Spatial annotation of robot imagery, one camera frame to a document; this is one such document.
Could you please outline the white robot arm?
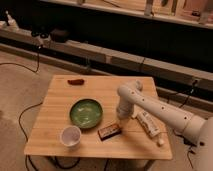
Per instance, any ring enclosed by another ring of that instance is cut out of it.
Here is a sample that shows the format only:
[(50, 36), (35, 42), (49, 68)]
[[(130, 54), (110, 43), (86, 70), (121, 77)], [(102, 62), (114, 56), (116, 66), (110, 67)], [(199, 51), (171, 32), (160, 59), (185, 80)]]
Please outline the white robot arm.
[(147, 96), (138, 80), (120, 85), (117, 94), (120, 97), (116, 108), (119, 120), (129, 118), (134, 113), (134, 106), (144, 109), (197, 147), (194, 171), (213, 171), (213, 117), (204, 119)]

